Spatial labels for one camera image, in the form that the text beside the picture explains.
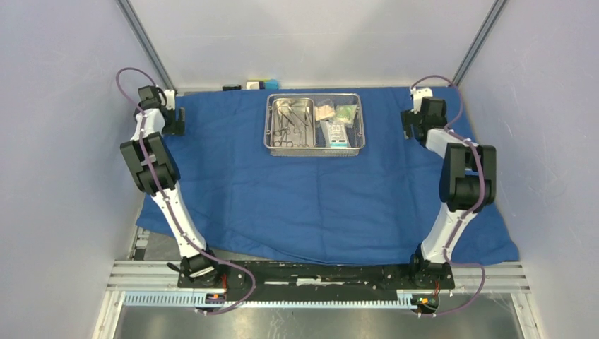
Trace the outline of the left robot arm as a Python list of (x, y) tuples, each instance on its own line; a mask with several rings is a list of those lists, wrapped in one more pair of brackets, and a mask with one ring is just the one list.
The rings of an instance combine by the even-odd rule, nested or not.
[(181, 261), (168, 263), (168, 267), (178, 273), (178, 286), (210, 288), (220, 283), (222, 269), (211, 259), (212, 251), (186, 208), (181, 174), (164, 141), (165, 136), (185, 133), (185, 111), (176, 109), (175, 94), (156, 85), (138, 89), (136, 130), (130, 141), (120, 145), (120, 151), (135, 185), (152, 198), (176, 239)]

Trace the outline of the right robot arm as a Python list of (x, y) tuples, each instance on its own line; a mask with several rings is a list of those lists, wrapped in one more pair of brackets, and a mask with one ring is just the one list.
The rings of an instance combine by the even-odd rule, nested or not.
[(430, 94), (411, 96), (413, 108), (401, 113), (406, 138), (414, 138), (443, 160), (441, 207), (435, 222), (410, 258), (408, 279), (426, 288), (451, 277), (451, 258), (460, 236), (478, 213), (494, 202), (497, 151), (449, 128), (446, 101)]

